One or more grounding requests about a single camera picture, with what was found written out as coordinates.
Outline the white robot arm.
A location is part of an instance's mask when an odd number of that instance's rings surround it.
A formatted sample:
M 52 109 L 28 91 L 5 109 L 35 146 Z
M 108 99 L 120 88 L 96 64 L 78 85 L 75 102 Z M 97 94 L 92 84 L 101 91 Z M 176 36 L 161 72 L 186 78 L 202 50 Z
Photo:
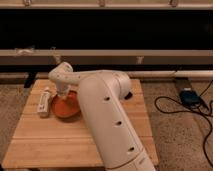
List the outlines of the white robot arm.
M 57 94 L 77 85 L 77 100 L 106 171 L 156 171 L 120 100 L 131 93 L 123 71 L 74 72 L 62 62 L 48 74 Z

